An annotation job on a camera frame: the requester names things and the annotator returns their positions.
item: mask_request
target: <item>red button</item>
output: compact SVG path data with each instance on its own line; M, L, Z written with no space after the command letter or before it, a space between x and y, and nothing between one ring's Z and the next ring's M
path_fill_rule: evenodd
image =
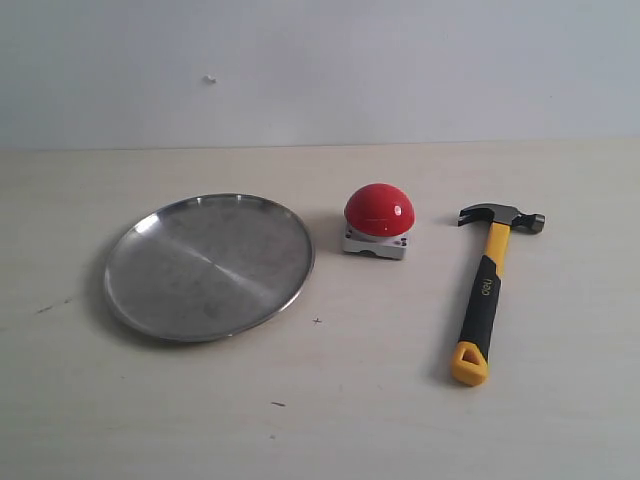
M401 235L416 218L409 197L386 183L372 183L351 195L344 216L356 230L376 237Z

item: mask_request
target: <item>metal plate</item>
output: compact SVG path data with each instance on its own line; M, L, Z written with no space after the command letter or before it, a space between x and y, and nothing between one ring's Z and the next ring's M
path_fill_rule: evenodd
M107 261L105 292L127 325L201 342L255 327L285 309L314 250L289 209L252 195L190 198L140 220Z

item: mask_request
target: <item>claw hammer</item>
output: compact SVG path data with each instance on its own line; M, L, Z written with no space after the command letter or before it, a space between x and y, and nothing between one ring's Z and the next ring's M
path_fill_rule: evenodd
M480 385L489 376L489 343L511 229L540 233L545 217L537 213L525 215L517 208L506 205L481 203L461 210L458 226L478 220L491 224L489 238L451 361L453 377L470 386Z

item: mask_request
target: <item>white table surface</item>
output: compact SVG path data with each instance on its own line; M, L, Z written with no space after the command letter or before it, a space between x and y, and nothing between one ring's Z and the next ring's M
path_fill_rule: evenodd
M1 155L3 479L638 477L640 139ZM344 204L374 181L414 202L404 261L340 253ZM210 344L115 324L110 246L214 192L305 220L302 295ZM453 220L489 201L547 225L512 235L491 377L470 389L447 364L486 227Z

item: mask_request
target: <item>black rubber grip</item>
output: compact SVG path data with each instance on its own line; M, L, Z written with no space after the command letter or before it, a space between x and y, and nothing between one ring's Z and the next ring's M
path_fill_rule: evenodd
M474 343L485 360L489 358L491 330L493 330L499 295L500 277L496 273L496 264L483 255L473 282L459 341Z

